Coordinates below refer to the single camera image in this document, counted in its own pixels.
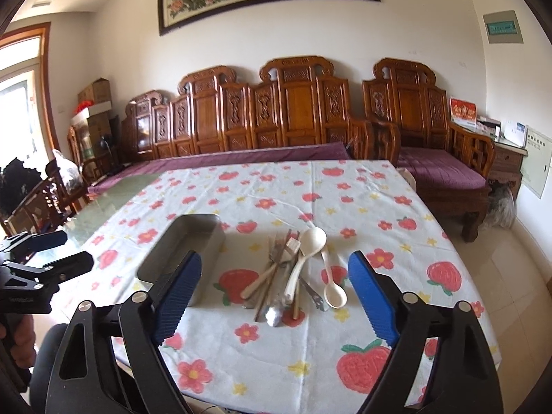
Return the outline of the person's left hand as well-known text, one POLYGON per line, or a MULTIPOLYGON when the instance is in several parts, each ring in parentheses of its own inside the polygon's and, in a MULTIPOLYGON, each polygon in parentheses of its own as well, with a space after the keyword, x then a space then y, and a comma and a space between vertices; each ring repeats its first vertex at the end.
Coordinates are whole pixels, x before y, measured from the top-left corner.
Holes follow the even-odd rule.
POLYGON ((14 344, 9 349, 12 358, 19 368, 29 369, 35 365, 37 352, 34 317, 25 314, 12 331, 14 344))

